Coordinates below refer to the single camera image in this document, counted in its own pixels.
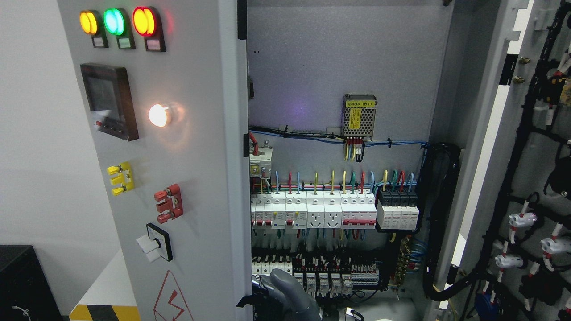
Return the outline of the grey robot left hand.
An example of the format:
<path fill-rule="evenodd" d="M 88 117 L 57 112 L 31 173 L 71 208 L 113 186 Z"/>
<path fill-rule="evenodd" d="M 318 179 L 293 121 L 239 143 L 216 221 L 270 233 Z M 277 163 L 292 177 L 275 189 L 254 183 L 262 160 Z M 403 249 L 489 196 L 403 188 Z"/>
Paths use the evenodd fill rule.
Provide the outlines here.
<path fill-rule="evenodd" d="M 269 276 L 252 277 L 256 321 L 320 321 L 322 311 L 290 273 L 276 268 Z"/>

